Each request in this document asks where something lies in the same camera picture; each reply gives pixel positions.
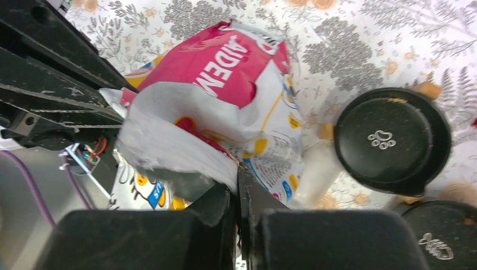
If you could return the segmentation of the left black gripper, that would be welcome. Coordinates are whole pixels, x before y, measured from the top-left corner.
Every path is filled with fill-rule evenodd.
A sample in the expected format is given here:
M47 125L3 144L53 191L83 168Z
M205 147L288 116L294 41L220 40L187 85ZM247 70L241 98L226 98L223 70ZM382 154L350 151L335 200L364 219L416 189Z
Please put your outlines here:
M123 118L100 93L132 86L47 1L1 2L1 148L112 145Z

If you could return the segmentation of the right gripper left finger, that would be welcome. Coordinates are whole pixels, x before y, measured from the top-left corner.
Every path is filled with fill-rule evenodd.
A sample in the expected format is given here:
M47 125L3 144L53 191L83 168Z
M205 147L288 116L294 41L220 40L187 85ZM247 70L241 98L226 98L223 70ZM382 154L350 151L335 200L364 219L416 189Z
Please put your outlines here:
M183 210L76 210L35 269L233 269L236 197L216 184Z

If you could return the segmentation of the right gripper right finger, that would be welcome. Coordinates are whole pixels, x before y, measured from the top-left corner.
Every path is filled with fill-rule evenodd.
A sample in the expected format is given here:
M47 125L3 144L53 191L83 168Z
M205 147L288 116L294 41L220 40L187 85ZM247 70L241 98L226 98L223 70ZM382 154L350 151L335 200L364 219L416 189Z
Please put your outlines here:
M238 169L248 269L428 269L409 225L382 210L292 210Z

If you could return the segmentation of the cat food bag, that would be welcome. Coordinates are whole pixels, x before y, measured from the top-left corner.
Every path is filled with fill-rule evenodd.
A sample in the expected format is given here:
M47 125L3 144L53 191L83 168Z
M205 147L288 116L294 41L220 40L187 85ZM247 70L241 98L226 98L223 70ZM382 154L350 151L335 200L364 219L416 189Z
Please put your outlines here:
M179 210L214 184L238 192L241 165L288 204L303 172L302 116L283 36L220 22L101 88L123 118L109 210Z

